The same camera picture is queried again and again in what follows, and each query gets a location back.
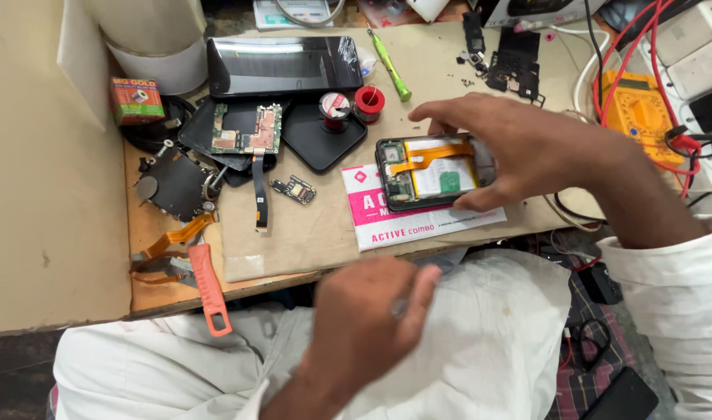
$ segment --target man's hand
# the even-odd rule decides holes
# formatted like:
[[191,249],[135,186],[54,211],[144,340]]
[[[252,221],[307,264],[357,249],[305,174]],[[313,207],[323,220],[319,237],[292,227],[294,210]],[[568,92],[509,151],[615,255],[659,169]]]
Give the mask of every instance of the man's hand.
[[482,93],[427,102],[408,118],[431,118],[429,134],[465,129],[488,145],[496,180],[460,197],[457,207],[484,211],[582,187],[623,247],[666,247],[707,234],[636,142],[617,131]]
[[416,347],[441,270],[394,257],[357,262],[320,282],[313,339],[261,420],[332,418]]
[[603,173],[620,167],[650,166],[639,147],[616,131],[485,93],[426,102],[408,118],[431,118],[430,135],[465,129],[486,142],[496,160],[496,181],[455,202],[479,212],[568,187],[596,187]]

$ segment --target pink and white package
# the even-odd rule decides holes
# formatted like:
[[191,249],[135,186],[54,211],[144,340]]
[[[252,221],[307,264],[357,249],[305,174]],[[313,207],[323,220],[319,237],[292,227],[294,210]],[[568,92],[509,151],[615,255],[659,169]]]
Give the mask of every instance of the pink and white package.
[[376,164],[341,169],[359,252],[506,221],[504,208],[458,212],[451,205],[390,212]]

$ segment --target red solder spool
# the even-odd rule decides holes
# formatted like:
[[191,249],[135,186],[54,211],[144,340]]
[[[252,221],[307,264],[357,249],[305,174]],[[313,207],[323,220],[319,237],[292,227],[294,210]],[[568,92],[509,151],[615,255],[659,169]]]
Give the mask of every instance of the red solder spool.
[[373,124],[379,119],[384,108],[384,94],[373,86],[364,86],[356,91],[356,116],[364,123]]
[[345,130],[344,123],[351,113],[351,103],[342,93],[325,93],[319,99],[319,110],[322,112],[324,126],[328,131]]

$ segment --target mg gold solder box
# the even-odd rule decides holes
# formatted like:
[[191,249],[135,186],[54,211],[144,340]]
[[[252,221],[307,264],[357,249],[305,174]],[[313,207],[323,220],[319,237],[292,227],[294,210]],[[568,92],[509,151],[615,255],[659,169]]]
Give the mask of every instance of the mg gold solder box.
[[146,124],[164,119],[164,107],[153,80],[113,77],[109,84],[109,99],[118,126]]

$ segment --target orange-handled tool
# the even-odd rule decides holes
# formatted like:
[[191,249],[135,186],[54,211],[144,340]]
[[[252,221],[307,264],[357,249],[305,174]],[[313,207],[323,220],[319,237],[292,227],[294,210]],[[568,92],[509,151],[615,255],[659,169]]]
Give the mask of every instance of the orange-handled tool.
[[[225,336],[231,332],[231,323],[224,303],[224,294],[220,290],[219,279],[215,276],[211,264],[211,245],[208,243],[195,245],[187,249],[187,254],[198,284],[198,291],[201,292],[203,313],[206,314],[208,329],[214,337]],[[217,314],[220,314],[224,320],[224,329],[215,329],[213,325],[212,316]]]

